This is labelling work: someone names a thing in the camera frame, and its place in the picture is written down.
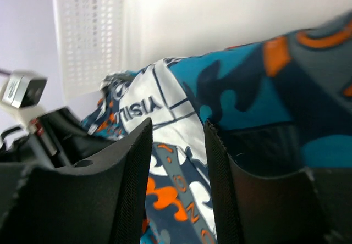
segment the clothing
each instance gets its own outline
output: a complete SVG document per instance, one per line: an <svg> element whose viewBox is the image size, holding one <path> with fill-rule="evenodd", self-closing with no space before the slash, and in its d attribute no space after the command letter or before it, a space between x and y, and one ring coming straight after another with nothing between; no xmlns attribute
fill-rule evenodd
<svg viewBox="0 0 352 244"><path fill-rule="evenodd" d="M216 243L203 124L243 131L293 123L301 165L352 167L352 14L313 30L111 75L84 120L119 139L153 121L146 211L160 243Z"/></svg>

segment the small camera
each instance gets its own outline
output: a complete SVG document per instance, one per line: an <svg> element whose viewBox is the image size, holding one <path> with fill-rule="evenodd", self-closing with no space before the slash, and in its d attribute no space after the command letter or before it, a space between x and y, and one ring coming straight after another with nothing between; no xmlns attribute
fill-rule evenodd
<svg viewBox="0 0 352 244"><path fill-rule="evenodd" d="M14 71L9 77L2 102L15 108L39 103L47 78L33 71Z"/></svg>

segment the black plastic part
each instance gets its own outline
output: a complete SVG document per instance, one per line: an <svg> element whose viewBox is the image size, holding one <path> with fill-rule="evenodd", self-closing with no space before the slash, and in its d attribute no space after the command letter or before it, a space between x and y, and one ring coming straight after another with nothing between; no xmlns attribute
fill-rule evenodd
<svg viewBox="0 0 352 244"><path fill-rule="evenodd" d="M60 165L60 162L57 158L50 158L47 151L43 147L43 144L41 143L40 139L36 135L29 135L28 140L27 140L28 146L31 148L31 155L33 156L33 159L37 159L38 162L43 165L45 168L50 168L54 169L58 165Z"/></svg>
<svg viewBox="0 0 352 244"><path fill-rule="evenodd" d="M219 244L352 243L350 169L291 171L209 121L204 132Z"/></svg>
<svg viewBox="0 0 352 244"><path fill-rule="evenodd" d="M79 121L64 107L38 118L56 148L61 166L73 165L114 141L88 135Z"/></svg>
<svg viewBox="0 0 352 244"><path fill-rule="evenodd" d="M47 79L31 80L27 85L26 92L22 99L20 108L37 105L40 101L40 98L43 95L46 82L47 82Z"/></svg>
<svg viewBox="0 0 352 244"><path fill-rule="evenodd" d="M20 126L15 126L15 127L12 127L10 129L7 129L7 130L4 130L0 137L1 137L1 141L2 141L2 145L1 145L1 148L0 148L0 152L4 152L7 150L7 146L6 146L6 142L5 142L5 138L14 133L14 132L17 132L17 131L20 131L21 130L21 127Z"/></svg>
<svg viewBox="0 0 352 244"><path fill-rule="evenodd" d="M77 168L0 164L0 243L139 243L151 149L148 118Z"/></svg>
<svg viewBox="0 0 352 244"><path fill-rule="evenodd" d="M276 177L303 167L298 132L292 123L221 131L221 139L237 165L258 176Z"/></svg>

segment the white printed fabric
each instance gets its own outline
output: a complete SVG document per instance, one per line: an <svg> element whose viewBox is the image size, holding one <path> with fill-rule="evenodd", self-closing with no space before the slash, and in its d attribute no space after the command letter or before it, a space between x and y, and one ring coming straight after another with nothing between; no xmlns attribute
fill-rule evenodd
<svg viewBox="0 0 352 244"><path fill-rule="evenodd" d="M104 98L83 121L90 134L121 139L152 119L145 244L216 243L203 125L167 67L178 60L108 75L101 85Z"/></svg>

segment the orange pattern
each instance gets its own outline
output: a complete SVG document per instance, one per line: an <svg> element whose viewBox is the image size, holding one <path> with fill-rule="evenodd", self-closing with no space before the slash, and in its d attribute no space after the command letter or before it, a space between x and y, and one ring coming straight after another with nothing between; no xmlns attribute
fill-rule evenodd
<svg viewBox="0 0 352 244"><path fill-rule="evenodd" d="M194 202L190 203L186 208L187 212L191 211L191 222L192 224L196 223L199 220L199 215L194 216Z"/></svg>
<svg viewBox="0 0 352 244"><path fill-rule="evenodd" d="M212 237L212 235L210 234L209 231L203 229L202 230L202 242L204 244L207 244L208 241L207 240L210 240L212 244L215 244L215 241L214 241L214 238Z"/></svg>
<svg viewBox="0 0 352 244"><path fill-rule="evenodd" d="M181 175L174 175L172 176L172 179L174 180L178 190L180 190L182 193L187 191L187 183Z"/></svg>
<svg viewBox="0 0 352 244"><path fill-rule="evenodd" d="M309 38L305 31L299 31L297 33L297 40L305 46L317 49L323 49L328 47L334 47L339 45L348 39L351 38L352 35L352 20L348 23L345 29L336 32L334 35L319 38L319 39L312 39Z"/></svg>
<svg viewBox="0 0 352 244"><path fill-rule="evenodd" d="M97 106L99 106L101 103L103 103L104 98L99 99Z"/></svg>
<svg viewBox="0 0 352 244"><path fill-rule="evenodd" d="M352 97L352 84L343 91L343 94L347 97Z"/></svg>
<svg viewBox="0 0 352 244"><path fill-rule="evenodd" d="M149 236L149 239L151 240L151 242L153 242L153 244L158 244L159 242L155 239L154 236Z"/></svg>
<svg viewBox="0 0 352 244"><path fill-rule="evenodd" d="M263 58L268 76L276 76L290 61L287 38L278 37L263 45Z"/></svg>
<svg viewBox="0 0 352 244"><path fill-rule="evenodd" d="M248 43L245 44L245 45L231 46L231 47L225 48L225 50L233 50L233 49L236 49L236 48L238 48L238 47L242 47L242 46L246 46L246 45L248 45Z"/></svg>
<svg viewBox="0 0 352 244"><path fill-rule="evenodd" d="M144 234L149 226L149 219L147 218L143 218L143 222L142 222L142 233Z"/></svg>
<svg viewBox="0 0 352 244"><path fill-rule="evenodd" d="M147 195L156 195L158 200L153 204L155 209L164 209L171 204L178 208L178 211L174 214L177 221L186 221L188 216L181 201L177 198L178 192L173 186L165 186L156 188L155 180L151 177L148 178Z"/></svg>
<svg viewBox="0 0 352 244"><path fill-rule="evenodd" d="M116 118L115 118L115 115L114 115L113 113L111 113L111 114L109 115L109 117L107 118L107 120L105 120L105 121L98 127L98 129L97 129L96 131L102 131L102 130L108 128L109 125L114 124L114 123L116 123Z"/></svg>
<svg viewBox="0 0 352 244"><path fill-rule="evenodd" d="M173 152L173 150L172 150L170 147L168 147L167 145L165 145L165 144L160 144L160 145L158 145L158 148L159 148L159 149L165 149L165 150L167 150L168 152Z"/></svg>

